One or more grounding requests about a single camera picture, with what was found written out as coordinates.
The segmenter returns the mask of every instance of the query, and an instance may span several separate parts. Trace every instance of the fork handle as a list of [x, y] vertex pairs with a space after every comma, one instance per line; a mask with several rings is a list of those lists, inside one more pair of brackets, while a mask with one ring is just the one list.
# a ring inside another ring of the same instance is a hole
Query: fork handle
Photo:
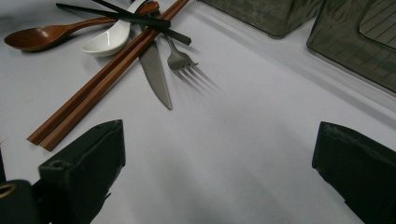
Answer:
[[164, 35], [164, 36], [166, 38], [166, 41], [168, 41], [168, 44], [169, 44], [169, 47], [171, 48], [171, 50], [177, 50], [172, 37], [170, 37], [169, 35]]

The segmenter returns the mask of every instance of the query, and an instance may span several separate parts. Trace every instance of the knife blade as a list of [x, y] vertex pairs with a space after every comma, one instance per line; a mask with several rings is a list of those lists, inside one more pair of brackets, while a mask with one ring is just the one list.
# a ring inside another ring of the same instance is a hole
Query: knife blade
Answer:
[[154, 91], [157, 98], [169, 110], [172, 109], [171, 98], [169, 96], [168, 86], [166, 84], [163, 67], [157, 45], [153, 42], [140, 56], [139, 61], [142, 64], [148, 84]]

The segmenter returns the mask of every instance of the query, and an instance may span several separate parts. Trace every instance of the white ceramic spoon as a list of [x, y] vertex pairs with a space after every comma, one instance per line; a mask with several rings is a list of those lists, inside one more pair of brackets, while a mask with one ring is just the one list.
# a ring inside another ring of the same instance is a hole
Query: white ceramic spoon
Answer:
[[[147, 1], [148, 0], [136, 0], [127, 10], [136, 13]], [[85, 43], [81, 49], [94, 56], [109, 56], [115, 54], [125, 45], [130, 30], [131, 23], [119, 20], [106, 32]]]

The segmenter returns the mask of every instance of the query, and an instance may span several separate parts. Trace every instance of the brown chopsticks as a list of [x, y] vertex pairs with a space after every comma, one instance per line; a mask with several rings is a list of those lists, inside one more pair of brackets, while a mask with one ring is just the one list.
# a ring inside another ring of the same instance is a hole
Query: brown chopsticks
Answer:
[[[172, 20], [189, 2], [177, 0], [161, 19]], [[102, 70], [85, 84], [72, 98], [46, 120], [27, 140], [52, 151], [86, 114], [104, 97], [130, 64], [158, 35], [157, 31], [145, 29], [132, 43], [120, 51]]]

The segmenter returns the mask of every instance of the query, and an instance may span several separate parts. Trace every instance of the white surface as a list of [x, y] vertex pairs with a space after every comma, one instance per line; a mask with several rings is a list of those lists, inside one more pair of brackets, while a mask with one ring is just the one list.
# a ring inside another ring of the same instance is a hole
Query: white surface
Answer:
[[[147, 0], [136, 0], [128, 7], [128, 11], [136, 13], [136, 11]], [[81, 50], [94, 56], [110, 56], [122, 49], [128, 41], [131, 31], [131, 23], [128, 21], [117, 21], [110, 29], [104, 33], [90, 39], [85, 43]]]
[[[162, 10], [172, 3], [161, 1]], [[50, 0], [4, 6], [2, 38], [91, 18]], [[318, 126], [341, 124], [396, 148], [396, 99], [310, 54], [312, 21], [274, 40], [190, 1], [172, 24], [192, 38], [190, 47], [177, 46], [199, 63], [189, 85], [168, 69], [170, 50], [157, 38], [174, 109], [159, 102], [136, 62], [52, 153], [25, 139], [110, 60], [79, 50], [106, 27], [81, 30], [38, 53], [1, 43], [7, 178], [34, 183], [40, 163], [94, 125], [123, 119], [127, 164], [93, 223], [361, 223], [311, 167]]]

